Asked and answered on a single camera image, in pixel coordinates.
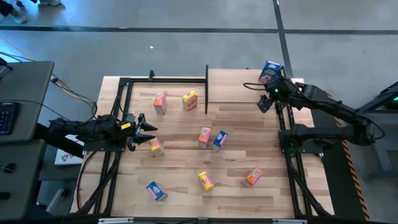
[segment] yellow cereal box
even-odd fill
[[[165,153],[162,149],[162,145],[157,138],[149,140],[148,143],[150,144],[151,153],[153,153],[156,157],[164,156]]]
[[[199,180],[200,180],[201,184],[203,185],[203,187],[205,188],[205,190],[210,190],[214,187],[214,184],[210,180],[206,171],[203,171],[198,176],[199,176]]]
[[[182,106],[185,110],[189,111],[196,107],[198,104],[198,95],[195,91],[191,91],[186,95],[182,96]]]

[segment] orange cereal box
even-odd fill
[[[255,168],[253,171],[246,176],[246,178],[242,181],[242,184],[245,187],[252,187],[261,177],[262,171],[258,168]]]
[[[167,107],[166,95],[163,93],[156,94],[154,106],[157,114],[159,115],[166,114],[166,107]]]
[[[202,128],[200,136],[199,136],[199,147],[202,149],[207,148],[207,142],[210,139],[210,133],[211,129],[210,128]]]

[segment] keyboard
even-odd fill
[[[17,119],[19,103],[0,104],[0,136],[12,134]]]

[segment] shoe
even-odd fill
[[[46,6],[48,4],[56,6],[61,3],[61,0],[40,0],[40,4]]]
[[[23,24],[24,22],[26,22],[26,17],[19,13],[17,10],[12,9],[12,12],[10,14],[13,16],[14,20],[17,23]]]

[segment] black floor stripe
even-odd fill
[[[276,34],[278,29],[244,28],[135,28],[135,27],[79,27],[79,26],[0,26],[0,30],[55,31],[55,32],[181,32],[181,33],[233,33]]]
[[[287,50],[284,24],[282,22],[282,16],[280,14],[278,0],[272,0],[272,2],[274,3],[276,24],[278,26],[278,31],[279,31],[280,48],[282,49],[282,56],[284,58],[286,76],[288,76],[289,78],[293,78],[292,64],[290,63],[289,51]]]
[[[398,30],[312,30],[285,29],[286,34],[336,34],[336,35],[398,35]]]

